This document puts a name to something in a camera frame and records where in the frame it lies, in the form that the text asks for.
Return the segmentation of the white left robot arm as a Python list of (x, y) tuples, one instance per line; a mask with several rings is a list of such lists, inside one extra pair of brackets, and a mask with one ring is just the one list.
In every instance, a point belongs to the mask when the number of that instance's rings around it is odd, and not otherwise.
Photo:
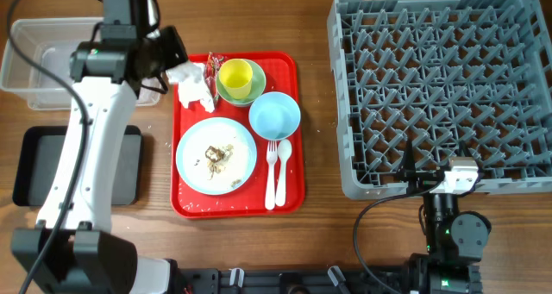
[(179, 293), (174, 260), (150, 259), (111, 232), (122, 139), (146, 78), (187, 61), (174, 27), (159, 36), (107, 25), (101, 41), (70, 58), (72, 111), (55, 178), (33, 228), (17, 229), (11, 251), (27, 284), (46, 293)]

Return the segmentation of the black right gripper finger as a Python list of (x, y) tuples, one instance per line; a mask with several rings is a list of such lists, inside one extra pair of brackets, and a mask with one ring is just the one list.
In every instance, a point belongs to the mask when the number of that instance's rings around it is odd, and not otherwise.
[(457, 155), (459, 157), (470, 158), (471, 160), (473, 160), (478, 167), (478, 174), (483, 173), (480, 163), (472, 155), (465, 141), (458, 141)]
[(406, 148), (395, 176), (403, 182), (410, 182), (417, 176), (416, 161), (414, 159), (411, 139), (408, 139), (406, 142)]

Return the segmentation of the red snack wrapper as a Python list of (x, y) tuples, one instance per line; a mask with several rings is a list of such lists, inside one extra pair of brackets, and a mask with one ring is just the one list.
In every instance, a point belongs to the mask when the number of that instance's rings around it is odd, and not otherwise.
[(216, 78), (225, 60), (226, 58), (223, 55), (210, 52), (205, 63), (204, 80), (210, 89), (210, 94), (213, 98), (214, 105), (217, 104), (219, 99), (219, 93), (216, 88)]

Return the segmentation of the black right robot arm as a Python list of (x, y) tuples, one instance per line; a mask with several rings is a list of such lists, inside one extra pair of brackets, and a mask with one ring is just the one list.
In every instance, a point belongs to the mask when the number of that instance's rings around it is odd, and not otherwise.
[(459, 152), (436, 171), (422, 172), (416, 168), (412, 142), (406, 143), (396, 176), (407, 183), (408, 195), (423, 198), (418, 220), (423, 225), (427, 253), (414, 253), (405, 262), (403, 293), (483, 291), (477, 264), (492, 225), (478, 212), (459, 209), (459, 199), (474, 192), (480, 180), (480, 167), (463, 142)]

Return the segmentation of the white napkin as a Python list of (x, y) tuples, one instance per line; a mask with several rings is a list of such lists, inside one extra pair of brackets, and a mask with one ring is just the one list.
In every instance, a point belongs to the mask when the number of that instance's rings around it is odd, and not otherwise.
[(205, 82), (204, 70), (205, 64), (186, 61), (166, 70), (166, 76), (170, 84), (178, 86), (179, 101), (185, 109), (188, 109), (191, 103), (199, 102), (206, 112), (213, 113), (215, 103)]

